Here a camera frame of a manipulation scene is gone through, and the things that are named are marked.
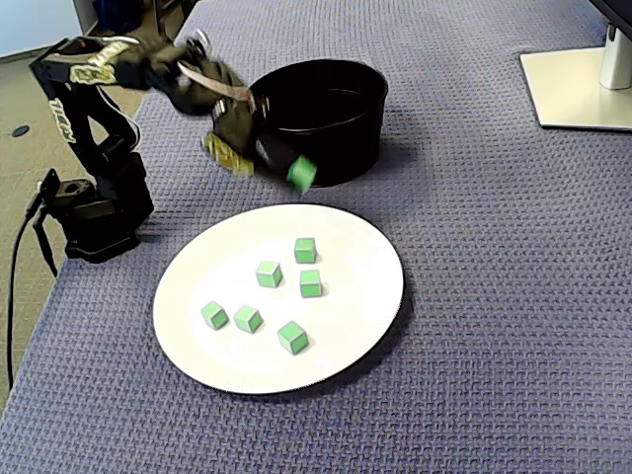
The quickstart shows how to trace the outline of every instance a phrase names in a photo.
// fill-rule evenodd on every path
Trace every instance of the robotic arm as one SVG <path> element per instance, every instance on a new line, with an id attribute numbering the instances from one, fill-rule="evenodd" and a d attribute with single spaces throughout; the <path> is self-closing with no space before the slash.
<path id="1" fill-rule="evenodd" d="M 153 211 L 146 172 L 133 151 L 139 130 L 100 86 L 154 88 L 183 114 L 212 116 L 215 158 L 234 171 L 254 168 L 243 157 L 253 148 L 254 122 L 265 101 L 258 105 L 226 64 L 209 61 L 198 39 L 183 46 L 166 38 L 65 39 L 38 57 L 31 69 L 61 136 L 96 181 L 61 182 L 51 169 L 40 184 L 35 229 L 49 263 L 42 227 L 47 215 L 63 227 L 69 258 L 99 263 L 138 245 L 135 229 Z M 88 118 L 109 134 L 101 143 L 95 142 Z"/>

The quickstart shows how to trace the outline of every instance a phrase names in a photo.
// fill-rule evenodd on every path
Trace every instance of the black wire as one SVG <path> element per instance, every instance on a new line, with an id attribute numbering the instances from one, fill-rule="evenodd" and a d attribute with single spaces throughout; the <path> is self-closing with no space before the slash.
<path id="1" fill-rule="evenodd" d="M 24 223 L 18 235 L 16 236 L 16 242 L 13 244 L 13 256 L 11 257 L 11 275 L 9 277 L 9 308 L 7 311 L 7 374 L 9 378 L 9 391 L 13 388 L 13 287 L 16 279 L 16 264 L 18 262 L 18 249 L 20 248 L 20 241 L 24 234 L 27 225 L 29 225 L 29 218 L 24 219 Z"/>

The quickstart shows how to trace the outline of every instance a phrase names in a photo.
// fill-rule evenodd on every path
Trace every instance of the yellow label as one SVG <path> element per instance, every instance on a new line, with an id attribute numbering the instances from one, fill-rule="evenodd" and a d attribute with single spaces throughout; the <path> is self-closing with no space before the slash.
<path id="1" fill-rule="evenodd" d="M 106 64 L 105 66 L 92 66 L 88 64 L 70 67 L 70 82 L 76 84 L 116 84 L 115 69 Z"/>
<path id="2" fill-rule="evenodd" d="M 66 116 L 66 112 L 63 110 L 63 104 L 59 99 L 53 99 L 52 101 L 48 101 L 50 105 L 50 109 L 52 110 L 52 114 L 55 116 L 55 121 L 57 122 L 57 128 L 59 129 L 59 133 L 64 140 L 68 143 L 76 143 L 74 133 L 72 131 L 72 126 L 70 124 L 70 120 Z"/>
<path id="3" fill-rule="evenodd" d="M 97 54 L 88 59 L 90 64 L 94 64 L 97 67 L 103 67 L 113 57 L 118 56 L 123 51 L 129 48 L 129 44 L 123 41 L 114 41 L 104 47 Z"/>
<path id="4" fill-rule="evenodd" d="M 217 163 L 235 175 L 252 175 L 255 172 L 255 164 L 252 161 L 239 156 L 214 133 L 206 137 L 206 148 Z"/>

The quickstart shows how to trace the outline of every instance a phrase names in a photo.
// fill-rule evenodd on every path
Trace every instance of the table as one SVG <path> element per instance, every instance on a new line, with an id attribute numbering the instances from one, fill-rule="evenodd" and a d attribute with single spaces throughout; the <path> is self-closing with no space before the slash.
<path id="1" fill-rule="evenodd" d="M 372 222 L 405 269 L 380 346 L 305 391 L 253 398 L 160 351 L 153 291 L 198 233 L 289 201 L 210 162 L 205 118 L 137 119 L 143 243 L 67 262 L 0 426 L 0 472 L 630 472 L 632 138 L 538 127 L 522 52 L 598 45 L 581 0 L 213 0 L 185 32 L 252 82 L 299 60 L 387 78 L 381 159 L 303 201 Z"/>

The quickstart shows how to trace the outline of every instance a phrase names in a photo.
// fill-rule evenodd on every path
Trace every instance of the green cube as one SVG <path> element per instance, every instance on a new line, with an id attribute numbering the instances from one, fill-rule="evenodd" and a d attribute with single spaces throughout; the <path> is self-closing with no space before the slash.
<path id="1" fill-rule="evenodd" d="M 276 288 L 283 279 L 280 265 L 275 262 L 261 262 L 257 269 L 257 281 L 260 286 Z"/>
<path id="2" fill-rule="evenodd" d="M 294 186 L 307 193 L 316 178 L 316 165 L 300 155 L 298 159 L 292 163 L 287 172 L 287 180 L 292 182 Z"/>
<path id="3" fill-rule="evenodd" d="M 316 241 L 313 238 L 296 239 L 294 258 L 297 264 L 316 263 Z"/>
<path id="4" fill-rule="evenodd" d="M 262 325 L 264 320 L 255 308 L 250 306 L 242 306 L 235 314 L 235 324 L 242 331 L 255 334 L 257 328 Z"/>
<path id="5" fill-rule="evenodd" d="M 293 356 L 309 346 L 307 333 L 293 321 L 290 321 L 278 331 L 278 340 Z"/>
<path id="6" fill-rule="evenodd" d="M 215 301 L 211 301 L 201 309 L 201 315 L 208 326 L 217 331 L 228 322 L 228 316 L 224 308 Z"/>
<path id="7" fill-rule="evenodd" d="M 303 298 L 313 298 L 323 295 L 323 285 L 317 270 L 307 270 L 300 273 L 300 294 Z"/>

